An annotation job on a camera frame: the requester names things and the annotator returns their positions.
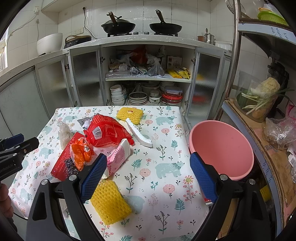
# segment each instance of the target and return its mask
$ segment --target floral tablecloth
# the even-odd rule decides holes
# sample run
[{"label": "floral tablecloth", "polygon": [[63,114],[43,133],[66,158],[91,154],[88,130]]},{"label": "floral tablecloth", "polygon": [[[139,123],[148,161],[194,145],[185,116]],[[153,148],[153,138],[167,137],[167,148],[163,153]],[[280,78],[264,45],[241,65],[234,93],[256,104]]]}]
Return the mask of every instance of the floral tablecloth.
[{"label": "floral tablecloth", "polygon": [[[50,175],[62,150],[57,121],[69,124],[73,132],[82,131],[77,120],[95,113],[116,119],[120,106],[73,107],[57,109],[38,136],[40,145],[29,153],[18,172],[9,195],[19,211],[28,217],[40,182]],[[189,150],[178,107],[140,106],[144,111],[137,127],[152,140],[153,148],[134,138],[133,153],[111,177],[131,206],[133,213],[113,225],[105,225],[90,201],[85,203],[92,221],[105,240],[191,240],[203,223],[208,208],[189,165]],[[118,120],[124,127],[124,121]],[[106,155],[110,152],[102,149]],[[63,215],[70,234],[78,238],[65,204]]]}]

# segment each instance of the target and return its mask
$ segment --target blue gripper pad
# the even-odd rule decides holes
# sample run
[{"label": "blue gripper pad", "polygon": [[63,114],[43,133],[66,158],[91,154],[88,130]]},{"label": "blue gripper pad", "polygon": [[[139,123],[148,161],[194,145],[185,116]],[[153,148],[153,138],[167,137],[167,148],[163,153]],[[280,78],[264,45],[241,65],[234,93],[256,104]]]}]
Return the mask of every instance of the blue gripper pad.
[{"label": "blue gripper pad", "polygon": [[196,152],[192,153],[190,156],[190,167],[198,180],[205,197],[215,203],[218,198],[216,193],[216,183],[208,174],[205,166],[201,162],[201,157],[198,156]]},{"label": "blue gripper pad", "polygon": [[99,181],[102,178],[105,170],[107,168],[107,157],[101,155],[98,162],[90,170],[89,174],[85,178],[84,182],[81,185],[81,195],[80,200],[82,203],[85,203],[86,200],[91,199]]}]

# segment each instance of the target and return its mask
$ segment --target yellow foam net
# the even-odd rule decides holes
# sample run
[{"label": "yellow foam net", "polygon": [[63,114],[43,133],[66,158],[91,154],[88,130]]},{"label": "yellow foam net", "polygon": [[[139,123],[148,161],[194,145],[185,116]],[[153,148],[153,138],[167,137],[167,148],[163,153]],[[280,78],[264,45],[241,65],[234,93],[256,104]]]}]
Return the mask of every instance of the yellow foam net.
[{"label": "yellow foam net", "polygon": [[143,115],[143,110],[137,108],[122,107],[118,113],[117,118],[125,121],[127,118],[135,125],[140,123],[141,117]]},{"label": "yellow foam net", "polygon": [[102,180],[98,184],[91,203],[106,225],[116,223],[132,212],[118,191],[117,185],[111,180]]}]

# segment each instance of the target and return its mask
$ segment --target stainless steel pole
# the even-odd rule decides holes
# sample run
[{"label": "stainless steel pole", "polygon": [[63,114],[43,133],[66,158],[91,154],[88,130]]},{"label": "stainless steel pole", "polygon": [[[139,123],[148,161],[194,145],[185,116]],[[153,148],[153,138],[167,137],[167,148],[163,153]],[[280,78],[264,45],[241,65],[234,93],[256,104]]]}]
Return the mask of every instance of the stainless steel pole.
[{"label": "stainless steel pole", "polygon": [[233,81],[235,78],[235,74],[237,71],[237,64],[239,61],[239,52],[242,40],[242,34],[238,31],[239,18],[241,17],[241,5],[240,0],[233,0],[234,7],[234,31],[233,31],[233,46],[232,46],[232,56],[230,61],[230,67],[227,75],[225,89],[222,95],[221,102],[218,107],[218,111],[214,117],[214,120],[220,120],[223,114],[222,104],[225,99],[228,99],[231,88],[233,85]]}]

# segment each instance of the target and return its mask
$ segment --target cabinet hinge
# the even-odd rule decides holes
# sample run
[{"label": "cabinet hinge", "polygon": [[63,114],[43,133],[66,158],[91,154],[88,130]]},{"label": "cabinet hinge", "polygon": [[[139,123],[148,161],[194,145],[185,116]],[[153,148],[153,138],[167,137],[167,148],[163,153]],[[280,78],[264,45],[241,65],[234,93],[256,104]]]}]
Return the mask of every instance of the cabinet hinge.
[{"label": "cabinet hinge", "polygon": [[106,58],[101,57],[100,58],[100,63],[102,64],[104,62],[104,60],[106,60]]}]

